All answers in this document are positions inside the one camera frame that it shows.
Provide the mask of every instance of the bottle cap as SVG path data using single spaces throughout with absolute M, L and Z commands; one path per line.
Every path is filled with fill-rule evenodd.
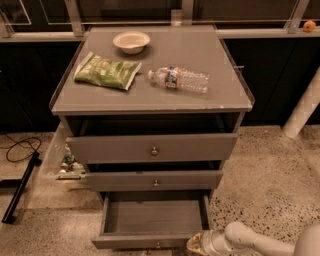
M 154 77 L 154 72 L 153 72 L 152 70 L 149 70 L 149 72 L 148 72 L 148 78 L 149 78 L 150 80 L 153 80 L 153 77 Z

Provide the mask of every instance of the cabinet top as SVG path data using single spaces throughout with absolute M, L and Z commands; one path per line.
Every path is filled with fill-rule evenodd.
M 137 55 L 124 54 L 113 38 L 124 31 L 141 31 L 150 44 Z M 89 52 L 114 61 L 139 61 L 142 67 L 128 91 L 74 82 L 76 67 Z M 54 115 L 116 113 L 239 112 L 250 111 L 251 93 L 236 74 L 212 26 L 93 27 L 52 107 Z M 205 95 L 154 87 L 149 70 L 167 65 L 210 74 Z

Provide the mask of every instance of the white pole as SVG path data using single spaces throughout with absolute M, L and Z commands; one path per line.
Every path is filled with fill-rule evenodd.
M 285 135 L 296 137 L 320 103 L 320 68 L 283 127 Z

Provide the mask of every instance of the snack bag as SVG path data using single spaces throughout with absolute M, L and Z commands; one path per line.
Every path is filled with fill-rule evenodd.
M 140 68 L 139 62 L 115 62 L 90 52 L 78 65 L 74 80 L 128 90 Z

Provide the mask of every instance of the small bowl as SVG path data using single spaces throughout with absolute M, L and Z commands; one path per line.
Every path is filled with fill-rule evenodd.
M 142 52 L 143 47 L 149 42 L 150 37 L 138 31 L 124 32 L 113 39 L 113 44 L 127 54 L 138 54 Z

